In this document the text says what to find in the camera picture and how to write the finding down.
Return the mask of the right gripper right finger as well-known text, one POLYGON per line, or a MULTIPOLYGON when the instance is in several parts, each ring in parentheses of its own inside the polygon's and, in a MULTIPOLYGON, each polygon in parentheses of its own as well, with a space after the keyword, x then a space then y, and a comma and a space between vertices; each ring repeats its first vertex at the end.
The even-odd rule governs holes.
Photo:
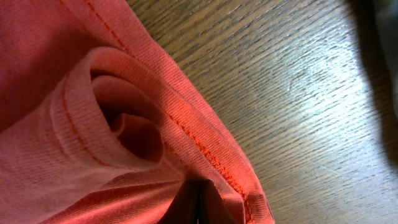
POLYGON ((237 224, 212 181, 199 181, 197 190, 199 224, 237 224))

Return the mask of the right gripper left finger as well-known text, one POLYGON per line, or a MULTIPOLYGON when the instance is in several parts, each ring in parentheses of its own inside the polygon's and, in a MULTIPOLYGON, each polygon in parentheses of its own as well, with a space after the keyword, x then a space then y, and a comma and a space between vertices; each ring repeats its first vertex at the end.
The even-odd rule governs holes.
POLYGON ((198 186, 198 181, 186 180, 158 224, 197 224, 198 186))

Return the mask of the red printed t-shirt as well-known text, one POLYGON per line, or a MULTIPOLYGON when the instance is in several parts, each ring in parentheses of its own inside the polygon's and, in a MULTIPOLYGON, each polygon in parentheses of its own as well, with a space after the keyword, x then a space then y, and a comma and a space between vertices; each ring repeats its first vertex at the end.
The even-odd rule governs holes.
POLYGON ((125 1, 1 2, 1 222, 158 223, 210 180, 274 223, 234 137, 125 1))

